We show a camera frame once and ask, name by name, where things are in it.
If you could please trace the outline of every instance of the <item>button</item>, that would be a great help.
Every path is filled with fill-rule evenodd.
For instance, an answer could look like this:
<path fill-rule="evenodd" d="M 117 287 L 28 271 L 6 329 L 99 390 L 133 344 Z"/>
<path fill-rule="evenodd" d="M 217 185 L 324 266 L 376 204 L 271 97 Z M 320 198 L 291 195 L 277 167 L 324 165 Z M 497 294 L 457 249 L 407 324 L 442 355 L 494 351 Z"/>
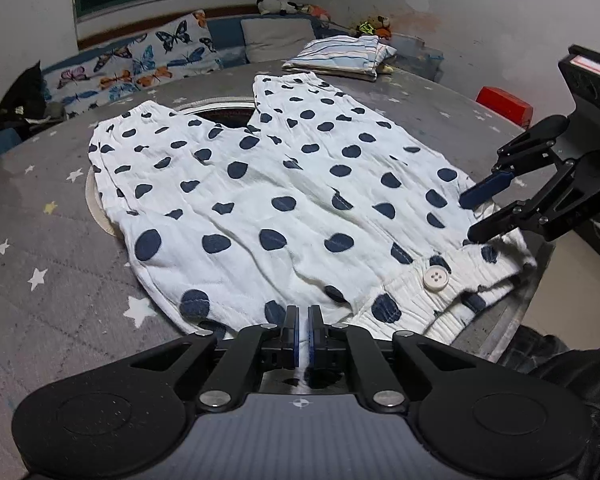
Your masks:
<path fill-rule="evenodd" d="M 430 290 L 431 292 L 440 292 L 440 290 L 445 288 L 446 284 L 449 282 L 449 273 L 446 271 L 445 267 L 433 265 L 425 271 L 422 281 L 427 290 Z"/>

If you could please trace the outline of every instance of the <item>black butterfly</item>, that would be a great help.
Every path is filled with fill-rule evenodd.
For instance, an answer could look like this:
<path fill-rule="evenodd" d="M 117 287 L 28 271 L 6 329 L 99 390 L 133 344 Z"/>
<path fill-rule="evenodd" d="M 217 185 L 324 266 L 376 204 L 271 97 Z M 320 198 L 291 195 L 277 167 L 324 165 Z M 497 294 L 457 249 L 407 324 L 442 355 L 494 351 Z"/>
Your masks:
<path fill-rule="evenodd" d="M 203 43 L 208 49 L 209 52 L 216 52 L 214 48 L 214 42 L 211 41 L 211 38 L 200 38 L 200 43 Z"/>
<path fill-rule="evenodd" d="M 187 20 L 182 20 L 180 22 L 175 34 L 169 34 L 168 32 L 159 30 L 155 35 L 162 42 L 165 54 L 173 50 L 174 43 L 178 43 L 179 41 L 182 43 L 191 43 L 191 38 L 187 34 Z"/>

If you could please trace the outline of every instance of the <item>silver rivet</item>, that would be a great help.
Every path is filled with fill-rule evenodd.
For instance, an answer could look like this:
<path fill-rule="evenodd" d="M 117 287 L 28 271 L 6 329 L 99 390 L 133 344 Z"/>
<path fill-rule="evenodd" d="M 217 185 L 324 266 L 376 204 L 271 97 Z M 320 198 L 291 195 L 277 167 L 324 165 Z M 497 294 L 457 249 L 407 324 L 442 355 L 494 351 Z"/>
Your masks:
<path fill-rule="evenodd" d="M 404 395 L 394 390 L 382 390 L 374 395 L 374 402 L 392 408 L 404 402 Z"/>
<path fill-rule="evenodd" d="M 199 399 L 202 404 L 206 404 L 212 408 L 219 408 L 220 406 L 229 403 L 231 395 L 222 390 L 209 390 L 208 392 L 201 394 Z"/>

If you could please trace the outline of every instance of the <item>black polka dot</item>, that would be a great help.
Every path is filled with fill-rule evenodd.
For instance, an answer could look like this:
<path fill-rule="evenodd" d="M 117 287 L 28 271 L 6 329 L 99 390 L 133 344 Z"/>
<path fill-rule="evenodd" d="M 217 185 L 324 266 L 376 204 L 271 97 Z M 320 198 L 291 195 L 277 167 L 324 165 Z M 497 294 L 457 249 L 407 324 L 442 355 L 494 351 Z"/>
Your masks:
<path fill-rule="evenodd" d="M 357 158 L 362 153 L 360 150 L 360 146 L 352 144 L 350 146 L 346 146 L 342 149 L 342 156 L 346 156 L 347 158 Z"/>
<path fill-rule="evenodd" d="M 336 303 L 347 303 L 342 293 L 335 288 L 333 285 L 327 285 L 324 287 L 324 293 L 329 296 Z"/>
<path fill-rule="evenodd" d="M 436 216 L 433 213 L 427 213 L 427 222 L 433 225 L 433 227 L 437 227 L 438 229 L 445 228 L 445 225 L 440 220 L 438 220 L 438 218 L 436 218 Z"/>
<path fill-rule="evenodd" d="M 231 247 L 231 240 L 224 235 L 206 235 L 202 237 L 202 248 L 208 254 L 215 254 Z"/>
<path fill-rule="evenodd" d="M 446 260 L 439 254 L 434 254 L 432 257 L 429 258 L 429 265 L 439 265 L 440 267 L 445 267 L 447 272 L 451 274 L 451 267 L 449 267 L 449 264 L 446 262 Z"/>
<path fill-rule="evenodd" d="M 217 213 L 220 213 L 221 215 L 226 215 L 227 213 L 230 213 L 234 210 L 234 205 L 235 204 L 233 202 L 229 202 L 226 204 L 216 202 L 211 209 L 213 209 Z"/>
<path fill-rule="evenodd" d="M 260 142 L 260 139 L 258 137 L 253 137 L 253 136 L 243 137 L 242 140 L 240 141 L 240 147 L 243 150 L 250 150 L 259 142 Z"/>
<path fill-rule="evenodd" d="M 247 173 L 248 167 L 248 164 L 236 161 L 226 167 L 226 172 L 231 178 L 242 178 Z"/>
<path fill-rule="evenodd" d="M 391 246 L 391 256 L 398 260 L 403 265 L 409 265 L 413 263 L 413 258 L 405 251 L 400 245 L 394 242 Z"/>
<path fill-rule="evenodd" d="M 305 144 L 302 147 L 302 152 L 303 153 L 313 153 L 313 152 L 317 152 L 320 149 L 320 146 L 318 146 L 318 144 Z"/>
<path fill-rule="evenodd" d="M 458 176 L 458 172 L 450 170 L 449 168 L 442 168 L 441 170 L 438 170 L 438 176 L 445 182 L 451 182 Z"/>
<path fill-rule="evenodd" d="M 277 196 L 271 199 L 271 205 L 278 211 L 292 211 L 296 208 L 296 199 L 292 196 Z"/>
<path fill-rule="evenodd" d="M 474 314 L 480 314 L 487 308 L 487 303 L 475 292 L 463 292 L 460 294 L 460 301 L 464 306 L 470 308 Z"/>
<path fill-rule="evenodd" d="M 142 233 L 134 246 L 134 253 L 136 258 L 141 262 L 147 261 L 149 258 L 153 258 L 155 253 L 158 252 L 162 245 L 162 238 L 155 229 L 148 229 Z"/>
<path fill-rule="evenodd" d="M 202 321 L 199 321 L 197 325 L 202 330 L 211 330 L 218 341 L 222 341 L 226 335 L 226 327 L 222 323 L 218 323 L 212 319 L 203 319 Z"/>
<path fill-rule="evenodd" d="M 385 173 L 382 178 L 380 179 L 380 182 L 382 183 L 383 186 L 387 186 L 387 187 L 400 187 L 402 185 L 402 183 L 395 177 L 395 175 L 393 173 L 391 173 L 391 171 L 388 171 L 387 173 Z"/>
<path fill-rule="evenodd" d="M 285 165 L 285 168 L 290 170 L 302 170 L 302 168 L 298 166 L 298 163 L 294 160 L 285 160 L 282 164 Z"/>
<path fill-rule="evenodd" d="M 388 202 L 376 204 L 373 208 L 391 220 L 395 218 L 395 207 Z"/>
<path fill-rule="evenodd" d="M 192 288 L 180 298 L 180 315 L 187 321 L 194 321 L 209 314 L 209 297 L 201 290 Z"/>
<path fill-rule="evenodd" d="M 199 180 L 184 180 L 180 183 L 180 189 L 183 190 L 185 193 L 190 193 L 191 191 L 196 189 L 196 186 L 198 184 L 200 184 Z"/>
<path fill-rule="evenodd" d="M 180 218 L 183 215 L 182 209 L 174 209 L 170 213 L 167 213 L 165 216 L 169 216 L 175 220 Z"/>
<path fill-rule="evenodd" d="M 269 323 L 282 325 L 285 322 L 286 311 L 276 301 L 267 301 L 264 305 L 264 317 Z"/>
<path fill-rule="evenodd" d="M 340 211 L 353 209 L 353 206 L 343 199 L 343 197 L 340 195 L 340 192 L 337 189 L 335 190 L 335 193 L 331 198 L 331 205 L 333 205 L 334 208 L 339 209 Z"/>
<path fill-rule="evenodd" d="M 347 176 L 349 173 L 351 173 L 351 168 L 349 166 L 345 166 L 344 164 L 336 164 L 335 166 L 331 167 L 329 173 L 334 176 Z"/>
<path fill-rule="evenodd" d="M 482 254 L 482 259 L 489 264 L 494 264 L 498 261 L 498 251 L 493 246 L 482 246 L 480 253 Z"/>
<path fill-rule="evenodd" d="M 207 137 L 209 139 L 215 139 L 220 133 L 222 133 L 222 131 L 223 131 L 222 128 L 211 128 L 209 130 Z"/>
<path fill-rule="evenodd" d="M 439 193 L 433 189 L 429 189 L 424 197 L 433 207 L 444 207 L 446 205 L 444 197 L 440 196 Z"/>
<path fill-rule="evenodd" d="M 380 294 L 371 306 L 371 314 L 383 323 L 395 323 L 402 313 L 395 303 L 394 298 L 388 294 Z"/>
<path fill-rule="evenodd" d="M 154 164 L 154 168 L 156 170 L 161 170 L 163 168 L 166 168 L 171 162 L 171 157 L 170 156 L 166 156 L 163 160 L 161 160 L 160 162 Z"/>
<path fill-rule="evenodd" d="M 154 186 L 151 184 L 138 184 L 136 186 L 136 198 L 142 198 L 142 196 L 149 193 L 153 188 Z"/>
<path fill-rule="evenodd" d="M 260 245 L 266 251 L 275 251 L 282 249 L 286 245 L 286 238 L 278 231 L 273 229 L 263 229 L 260 231 Z"/>
<path fill-rule="evenodd" d="M 343 233 L 336 233 L 324 241 L 324 246 L 332 253 L 341 253 L 353 247 L 353 238 Z"/>

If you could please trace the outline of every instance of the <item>beige tile floor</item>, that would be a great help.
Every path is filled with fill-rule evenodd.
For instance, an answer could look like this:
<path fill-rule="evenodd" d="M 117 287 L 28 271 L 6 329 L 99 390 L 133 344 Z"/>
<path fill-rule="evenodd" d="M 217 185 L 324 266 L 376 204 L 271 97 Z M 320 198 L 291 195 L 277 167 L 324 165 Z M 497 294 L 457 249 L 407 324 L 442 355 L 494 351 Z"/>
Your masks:
<path fill-rule="evenodd" d="M 556 241 L 522 323 L 573 349 L 600 347 L 600 256 L 576 233 Z"/>

